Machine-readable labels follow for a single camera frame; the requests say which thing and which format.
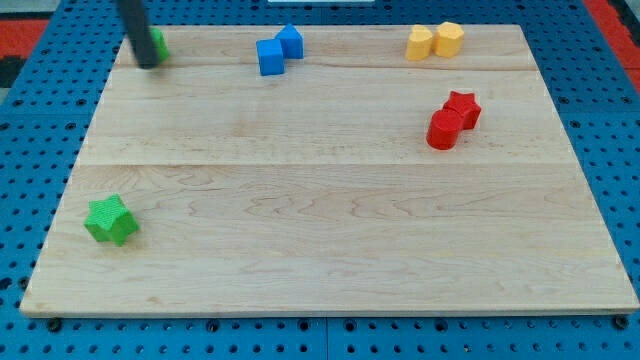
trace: red surface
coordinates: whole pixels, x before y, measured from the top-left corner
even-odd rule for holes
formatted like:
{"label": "red surface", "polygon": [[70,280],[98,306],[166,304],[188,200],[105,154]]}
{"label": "red surface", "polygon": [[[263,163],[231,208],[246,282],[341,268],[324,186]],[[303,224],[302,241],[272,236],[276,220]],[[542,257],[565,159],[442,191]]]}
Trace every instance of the red surface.
{"label": "red surface", "polygon": [[584,0],[609,46],[627,71],[636,91],[640,91],[640,48],[631,40],[631,34],[620,22],[616,9],[607,0]]}
{"label": "red surface", "polygon": [[0,58],[29,57],[49,20],[0,20]]}
{"label": "red surface", "polygon": [[464,119],[463,130],[475,128],[480,111],[482,111],[476,103],[476,95],[474,93],[462,94],[456,91],[452,91],[449,94],[449,100],[444,103],[444,108],[453,110],[462,116]]}
{"label": "red surface", "polygon": [[449,109],[438,110],[433,113],[427,143],[438,150],[449,150],[456,145],[458,135],[462,131],[464,120],[457,112]]}

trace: blue pegboard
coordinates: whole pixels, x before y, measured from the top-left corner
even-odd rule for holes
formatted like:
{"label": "blue pegboard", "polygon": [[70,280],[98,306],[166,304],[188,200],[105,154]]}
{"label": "blue pegboard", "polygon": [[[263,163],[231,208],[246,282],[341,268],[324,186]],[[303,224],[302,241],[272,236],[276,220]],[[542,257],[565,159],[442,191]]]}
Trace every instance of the blue pegboard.
{"label": "blue pegboard", "polygon": [[[640,99],[580,1],[146,2],[158,25],[519,24],[640,290]],[[63,0],[0,107],[0,358],[640,358],[640,316],[31,320],[17,310],[123,30],[111,0]]]}

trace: red cylinder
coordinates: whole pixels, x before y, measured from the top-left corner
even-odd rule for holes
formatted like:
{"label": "red cylinder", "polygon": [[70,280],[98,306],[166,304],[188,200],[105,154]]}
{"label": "red cylinder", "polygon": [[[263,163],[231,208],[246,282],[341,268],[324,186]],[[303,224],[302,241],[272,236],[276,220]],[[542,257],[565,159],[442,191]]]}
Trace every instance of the red cylinder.
{"label": "red cylinder", "polygon": [[427,131],[427,143],[438,150],[449,150],[456,145],[464,119],[453,110],[442,109],[433,113]]}

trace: red star-shaped block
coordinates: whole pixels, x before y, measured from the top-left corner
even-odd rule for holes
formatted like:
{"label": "red star-shaped block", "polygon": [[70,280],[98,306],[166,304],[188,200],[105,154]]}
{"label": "red star-shaped block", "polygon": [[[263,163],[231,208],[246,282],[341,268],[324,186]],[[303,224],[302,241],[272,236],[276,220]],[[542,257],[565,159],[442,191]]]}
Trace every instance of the red star-shaped block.
{"label": "red star-shaped block", "polygon": [[476,95],[474,93],[461,94],[452,91],[449,94],[449,100],[444,104],[444,109],[457,112],[464,119],[463,130],[470,130],[476,127],[480,111],[482,109],[476,104]]}

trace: green star-shaped block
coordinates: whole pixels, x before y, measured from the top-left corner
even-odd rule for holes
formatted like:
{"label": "green star-shaped block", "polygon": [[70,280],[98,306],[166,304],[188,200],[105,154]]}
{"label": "green star-shaped block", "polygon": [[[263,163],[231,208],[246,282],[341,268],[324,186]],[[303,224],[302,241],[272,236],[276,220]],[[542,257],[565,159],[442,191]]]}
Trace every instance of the green star-shaped block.
{"label": "green star-shaped block", "polygon": [[96,241],[113,241],[122,246],[127,236],[138,230],[138,223],[120,195],[113,194],[104,200],[89,202],[89,216],[84,227]]}

